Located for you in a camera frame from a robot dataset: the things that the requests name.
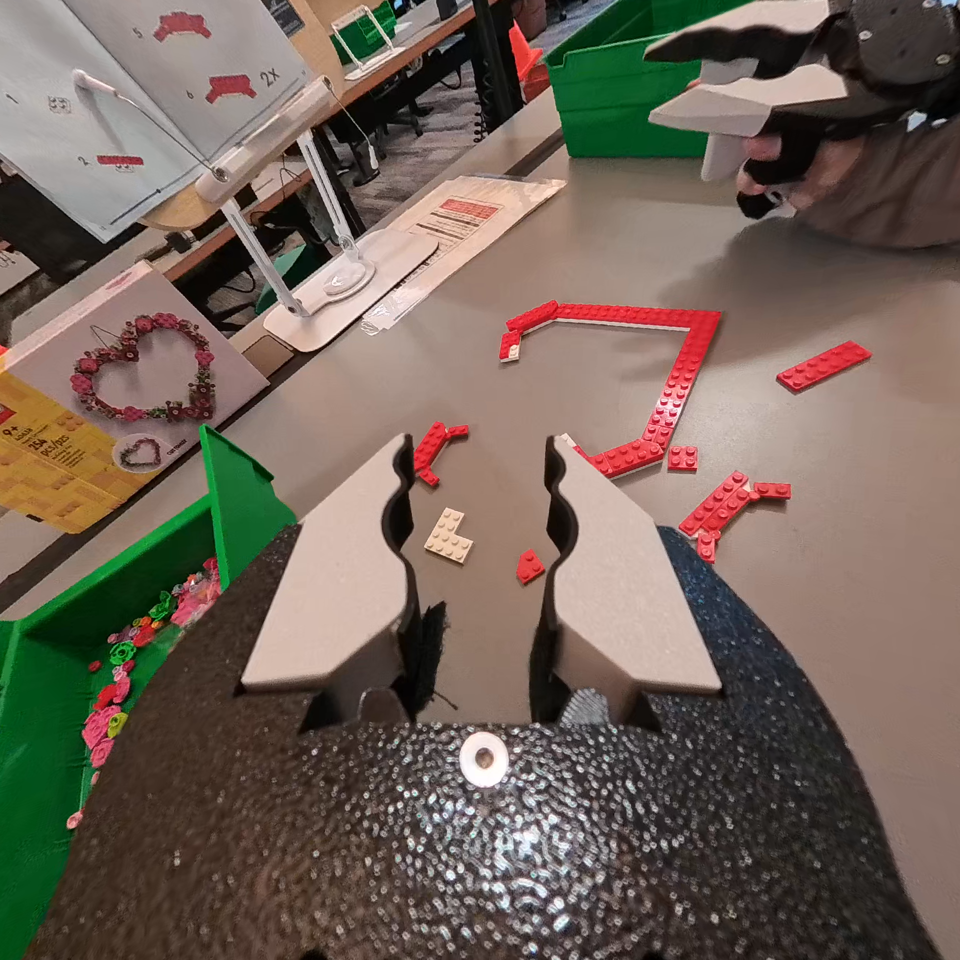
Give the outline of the red lego arc assembly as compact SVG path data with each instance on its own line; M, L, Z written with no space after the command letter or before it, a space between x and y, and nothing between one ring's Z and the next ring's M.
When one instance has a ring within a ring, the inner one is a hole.
M790 483L752 481L746 473L734 471L678 523L678 532L690 540L701 560L713 565L724 531L738 516L761 500L786 501L792 493Z
M430 489L436 489L440 479L433 470L433 464L446 445L470 436L470 426L459 424L447 426L442 421L434 421L430 429L414 450L414 474Z

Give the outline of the white book stand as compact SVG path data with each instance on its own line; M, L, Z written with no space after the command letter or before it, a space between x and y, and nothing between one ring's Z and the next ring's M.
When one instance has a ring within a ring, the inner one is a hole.
M332 93L333 86L326 76L307 83L246 139L212 161L210 167L195 181L194 188L198 198L220 208L234 234L242 240L265 280L270 283L288 316L311 323L321 315L330 316L333 306L352 302L353 313L332 332L335 337L368 309L370 303L366 301L364 291L369 288L378 271L382 272L386 281L399 281L430 258L435 247L430 246L428 239L414 239L413 246L403 253L404 234L394 233L390 234L387 246L380 253L380 263L361 251L310 132L321 106ZM279 274L234 198L266 162L294 141L317 186L333 228L334 240L341 251L327 263L319 279L306 281L303 287L306 301L301 300Z

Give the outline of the large green plastic bin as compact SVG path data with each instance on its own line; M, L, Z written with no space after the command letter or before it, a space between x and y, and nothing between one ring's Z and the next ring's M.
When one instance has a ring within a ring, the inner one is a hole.
M648 62L646 49L701 21L708 26L814 27L829 2L617 2L547 59L567 150L575 158L701 157L707 135L649 122L654 109L687 90L698 60ZM755 78L755 66L708 73L709 83Z

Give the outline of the white lego corner plate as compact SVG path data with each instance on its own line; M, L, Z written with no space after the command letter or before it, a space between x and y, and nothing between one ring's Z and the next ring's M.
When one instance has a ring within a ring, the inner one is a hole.
M464 517L462 510L443 509L424 543L424 549L462 567L474 547L474 541L460 531Z

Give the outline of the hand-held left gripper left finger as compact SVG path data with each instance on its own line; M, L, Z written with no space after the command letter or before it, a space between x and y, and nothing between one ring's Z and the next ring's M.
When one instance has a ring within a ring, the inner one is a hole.
M409 434L388 440L303 517L239 680L245 694L317 693L334 722L387 690L417 712L425 659L413 532Z

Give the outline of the person's right forearm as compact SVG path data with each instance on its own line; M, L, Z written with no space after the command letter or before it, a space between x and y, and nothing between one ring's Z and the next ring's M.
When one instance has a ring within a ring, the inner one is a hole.
M849 241L901 250L958 244L958 117L873 131L843 187L836 231Z

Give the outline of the clear acrylic stand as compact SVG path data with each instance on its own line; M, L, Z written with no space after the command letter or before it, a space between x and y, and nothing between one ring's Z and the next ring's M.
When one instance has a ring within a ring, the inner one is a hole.
M333 20L331 40L344 68L344 78L356 81L405 50L396 42L397 19L391 2L371 8L354 6Z

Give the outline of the green bin with flower pieces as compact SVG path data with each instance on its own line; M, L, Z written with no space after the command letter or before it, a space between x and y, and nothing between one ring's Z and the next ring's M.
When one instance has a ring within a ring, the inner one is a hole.
M200 429L207 492L194 504L30 615L2 621L1 957L21 958L66 866L80 806L90 713L88 671L107 635L216 555L222 592L294 511L274 476L208 426Z

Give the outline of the orange traffic cone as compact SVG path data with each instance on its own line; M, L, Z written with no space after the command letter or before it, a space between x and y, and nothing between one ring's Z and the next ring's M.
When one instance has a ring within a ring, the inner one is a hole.
M510 27L509 40L524 101L529 103L550 87L548 68L544 63L544 51L529 45L521 27L516 22Z

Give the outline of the person's right hand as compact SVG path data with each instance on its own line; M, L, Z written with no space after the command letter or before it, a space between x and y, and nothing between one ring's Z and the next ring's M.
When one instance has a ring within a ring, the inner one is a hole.
M849 174L868 141L868 135L824 140L801 179L770 187L757 183L742 164L736 176L739 194L759 196L774 203L775 215L792 217L825 198Z

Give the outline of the long red lego plate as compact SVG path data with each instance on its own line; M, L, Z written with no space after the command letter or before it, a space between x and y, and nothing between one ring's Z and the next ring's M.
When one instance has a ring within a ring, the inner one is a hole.
M872 356L872 352L858 342L846 341L787 367L775 380L791 393L799 394L867 362Z

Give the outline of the wooden book rest board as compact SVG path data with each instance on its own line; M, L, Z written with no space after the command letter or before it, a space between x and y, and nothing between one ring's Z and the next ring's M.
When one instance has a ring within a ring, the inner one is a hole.
M137 222L164 234L192 232L220 211L219 204L203 199L191 184L140 216Z

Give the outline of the lego set box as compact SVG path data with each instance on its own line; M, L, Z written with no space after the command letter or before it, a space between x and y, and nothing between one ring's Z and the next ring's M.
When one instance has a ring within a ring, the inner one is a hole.
M2 354L2 508L82 533L267 386L138 262Z

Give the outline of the red lego heart frame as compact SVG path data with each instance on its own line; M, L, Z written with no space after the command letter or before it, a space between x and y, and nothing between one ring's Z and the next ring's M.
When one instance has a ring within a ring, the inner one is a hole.
M550 300L505 323L499 347L503 364L521 358L522 338L555 323L571 325L676 330L684 334L658 401L640 437L590 454L568 435L566 443L608 479L615 479L668 459L671 441L723 314L720 311L626 305L559 303Z

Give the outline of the printed sheet in plastic sleeve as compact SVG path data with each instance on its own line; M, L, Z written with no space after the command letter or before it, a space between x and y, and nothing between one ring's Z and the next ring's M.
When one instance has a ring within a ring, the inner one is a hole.
M389 330L462 267L567 185L562 178L460 175L442 182L390 227L438 242L435 252L366 311L367 335Z

